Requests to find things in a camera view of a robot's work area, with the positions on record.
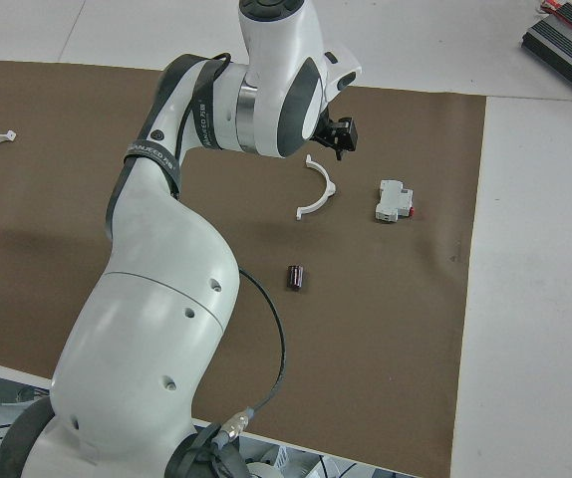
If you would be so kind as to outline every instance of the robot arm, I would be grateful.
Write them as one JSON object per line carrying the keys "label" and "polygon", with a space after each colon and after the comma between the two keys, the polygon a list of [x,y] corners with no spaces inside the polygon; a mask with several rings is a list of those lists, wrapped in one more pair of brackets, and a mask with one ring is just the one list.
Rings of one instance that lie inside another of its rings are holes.
{"label": "robot arm", "polygon": [[[26,418],[1,444],[0,477],[184,478],[204,446],[248,476],[227,442],[252,410],[199,434],[191,423],[239,275],[224,239],[174,199],[179,170],[200,146],[284,157],[313,138],[354,149],[352,120],[330,121],[327,106],[361,67],[324,47],[310,0],[241,0],[239,17],[249,65],[184,55],[161,75],[108,207],[110,262],[67,340],[40,429],[29,433]],[[20,460],[19,434],[34,437]]]}

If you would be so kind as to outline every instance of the brown paper sheet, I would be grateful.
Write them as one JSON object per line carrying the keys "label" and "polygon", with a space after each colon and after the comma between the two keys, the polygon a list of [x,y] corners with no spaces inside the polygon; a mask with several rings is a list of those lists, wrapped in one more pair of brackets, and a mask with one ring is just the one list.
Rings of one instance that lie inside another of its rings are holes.
{"label": "brown paper sheet", "polygon": [[[0,364],[51,376],[110,253],[108,198],[158,72],[0,62]],[[281,393],[249,431],[426,476],[449,474],[467,265],[485,99],[349,88],[358,151],[337,162],[311,143],[289,159],[196,150],[182,201],[269,289],[285,323]],[[318,212],[321,162],[338,192]],[[415,192],[416,215],[374,219],[381,179]],[[304,265],[304,287],[286,288]],[[278,337],[242,283],[193,403],[224,420],[270,387]]]}

